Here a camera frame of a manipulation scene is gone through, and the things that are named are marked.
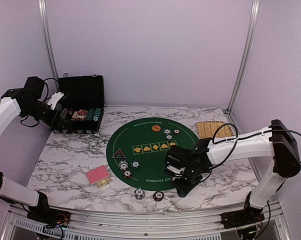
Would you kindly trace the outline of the brown 100 chip stack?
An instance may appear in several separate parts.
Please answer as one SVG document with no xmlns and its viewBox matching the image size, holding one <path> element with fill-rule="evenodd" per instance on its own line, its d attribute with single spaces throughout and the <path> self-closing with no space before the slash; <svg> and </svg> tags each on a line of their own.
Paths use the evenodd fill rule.
<svg viewBox="0 0 301 240">
<path fill-rule="evenodd" d="M 153 194 L 153 199 L 156 201 L 156 202 L 160 202 L 164 199 L 164 193 L 162 191 L 156 191 L 154 194 Z"/>
</svg>

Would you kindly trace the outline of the blue tan 10 chip stack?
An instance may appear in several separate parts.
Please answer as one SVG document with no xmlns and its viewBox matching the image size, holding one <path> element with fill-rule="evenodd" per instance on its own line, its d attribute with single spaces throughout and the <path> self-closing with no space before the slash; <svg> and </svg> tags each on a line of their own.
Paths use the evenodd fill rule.
<svg viewBox="0 0 301 240">
<path fill-rule="evenodd" d="M 142 200 L 145 197 L 145 191 L 142 188 L 136 188 L 134 191 L 134 197 L 137 200 Z"/>
</svg>

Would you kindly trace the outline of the teal 50 chips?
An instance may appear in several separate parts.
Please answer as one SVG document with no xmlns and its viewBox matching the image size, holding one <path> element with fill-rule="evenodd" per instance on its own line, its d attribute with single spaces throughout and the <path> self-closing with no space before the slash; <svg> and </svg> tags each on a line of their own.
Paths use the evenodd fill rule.
<svg viewBox="0 0 301 240">
<path fill-rule="evenodd" d="M 140 166 L 141 166 L 141 164 L 140 164 L 140 162 L 137 161 L 137 160 L 131 162 L 131 167 L 132 167 L 133 169 L 138 169 Z"/>
</svg>

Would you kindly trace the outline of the brown 100 chips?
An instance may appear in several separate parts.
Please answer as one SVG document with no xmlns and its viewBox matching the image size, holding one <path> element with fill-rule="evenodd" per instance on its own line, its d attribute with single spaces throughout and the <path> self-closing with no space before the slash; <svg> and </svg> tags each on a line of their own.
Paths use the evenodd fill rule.
<svg viewBox="0 0 301 240">
<path fill-rule="evenodd" d="M 128 169 L 123 172 L 123 177 L 125 179 L 130 179 L 132 177 L 132 175 L 133 175 L 133 173 Z"/>
</svg>

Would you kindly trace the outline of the orange big blind button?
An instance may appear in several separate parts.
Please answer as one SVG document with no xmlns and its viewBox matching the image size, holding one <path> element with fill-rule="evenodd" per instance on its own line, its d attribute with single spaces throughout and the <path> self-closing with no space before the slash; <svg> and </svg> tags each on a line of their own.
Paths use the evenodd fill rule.
<svg viewBox="0 0 301 240">
<path fill-rule="evenodd" d="M 161 127 L 159 125 L 153 125 L 151 127 L 151 129 L 154 131 L 154 132 L 160 132 L 161 131 Z"/>
</svg>

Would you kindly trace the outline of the blue tan chips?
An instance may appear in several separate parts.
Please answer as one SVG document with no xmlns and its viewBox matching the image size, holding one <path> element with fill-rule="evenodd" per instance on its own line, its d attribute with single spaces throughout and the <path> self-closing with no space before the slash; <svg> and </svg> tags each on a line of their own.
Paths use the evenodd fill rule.
<svg viewBox="0 0 301 240">
<path fill-rule="evenodd" d="M 118 163 L 118 167 L 121 171 L 126 171 L 129 168 L 129 164 L 126 160 L 121 160 Z"/>
</svg>

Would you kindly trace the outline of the red backed card deck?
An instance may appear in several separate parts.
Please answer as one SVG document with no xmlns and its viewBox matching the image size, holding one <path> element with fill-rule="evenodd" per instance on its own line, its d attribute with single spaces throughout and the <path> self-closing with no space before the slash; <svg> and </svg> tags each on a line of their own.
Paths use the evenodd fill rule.
<svg viewBox="0 0 301 240">
<path fill-rule="evenodd" d="M 91 185 L 97 185 L 99 189 L 112 182 L 110 174 L 104 165 L 87 172 L 86 177 Z"/>
</svg>

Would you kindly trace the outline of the blue white chip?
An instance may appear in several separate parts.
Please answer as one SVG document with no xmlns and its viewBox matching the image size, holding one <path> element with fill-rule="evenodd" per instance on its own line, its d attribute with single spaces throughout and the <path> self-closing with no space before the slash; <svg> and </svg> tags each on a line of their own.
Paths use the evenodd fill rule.
<svg viewBox="0 0 301 240">
<path fill-rule="evenodd" d="M 168 129 L 168 128 L 166 128 L 166 129 L 163 130 L 163 133 L 164 133 L 165 135 L 170 135 L 170 134 L 171 134 L 171 130 Z"/>
</svg>

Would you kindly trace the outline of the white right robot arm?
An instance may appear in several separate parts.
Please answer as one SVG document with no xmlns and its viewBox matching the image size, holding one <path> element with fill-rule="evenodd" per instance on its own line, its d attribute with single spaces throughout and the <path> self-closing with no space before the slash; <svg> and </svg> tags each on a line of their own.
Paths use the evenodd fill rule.
<svg viewBox="0 0 301 240">
<path fill-rule="evenodd" d="M 262 211 L 271 196 L 286 179 L 301 170 L 301 158 L 296 131 L 287 129 L 279 119 L 258 131 L 235 134 L 232 137 L 200 139 L 193 149 L 172 146 L 164 163 L 165 173 L 173 177 L 173 185 L 179 197 L 184 198 L 202 180 L 204 173 L 211 173 L 227 160 L 271 157 L 266 174 L 253 191 L 249 192 L 241 210 L 226 212 L 222 221 L 231 224 L 249 224 L 262 218 Z"/>
</svg>

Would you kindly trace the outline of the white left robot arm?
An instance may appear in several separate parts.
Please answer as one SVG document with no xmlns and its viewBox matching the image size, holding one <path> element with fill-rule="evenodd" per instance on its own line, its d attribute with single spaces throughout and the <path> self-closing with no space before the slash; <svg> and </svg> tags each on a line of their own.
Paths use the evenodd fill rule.
<svg viewBox="0 0 301 240">
<path fill-rule="evenodd" d="M 28 77 L 24 87 L 7 90 L 0 97 L 0 150 L 2 157 L 23 157 L 17 148 L 29 140 L 25 136 L 19 138 L 15 134 L 8 137 L 11 122 L 17 117 L 33 117 L 37 123 L 43 122 L 52 130 L 61 131 L 70 128 L 72 123 L 66 115 L 57 110 L 57 103 L 63 98 L 63 93 L 54 93 L 48 102 L 41 99 L 44 88 L 48 85 L 37 76 Z M 49 225 L 65 224 L 70 213 L 65 210 L 53 209 L 49 206 L 45 193 L 29 189 L 12 180 L 0 171 L 0 199 L 10 204 L 20 204 L 27 207 L 29 219 Z"/>
</svg>

